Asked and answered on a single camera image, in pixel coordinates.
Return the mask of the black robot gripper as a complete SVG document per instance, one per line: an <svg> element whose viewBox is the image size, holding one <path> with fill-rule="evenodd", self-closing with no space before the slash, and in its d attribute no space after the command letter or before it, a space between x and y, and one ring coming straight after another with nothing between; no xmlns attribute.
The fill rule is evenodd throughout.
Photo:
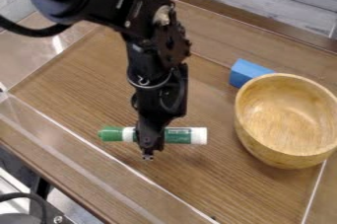
<svg viewBox="0 0 337 224"><path fill-rule="evenodd" d="M129 66L127 82L134 87L131 107L137 112L137 144L142 159L151 160L154 152L165 149L165 127L186 113L187 65L178 64L153 82Z"/></svg>

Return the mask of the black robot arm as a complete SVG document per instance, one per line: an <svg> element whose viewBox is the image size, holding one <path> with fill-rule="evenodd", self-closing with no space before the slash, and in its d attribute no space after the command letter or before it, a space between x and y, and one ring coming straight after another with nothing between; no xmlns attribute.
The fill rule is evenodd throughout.
<svg viewBox="0 0 337 224"><path fill-rule="evenodd" d="M137 111L135 142L150 160L165 148L165 127L185 116L190 41L171 0L30 0L54 24L19 26L0 15L0 28L26 37L51 37L86 21L117 32L126 45L130 99Z"/></svg>

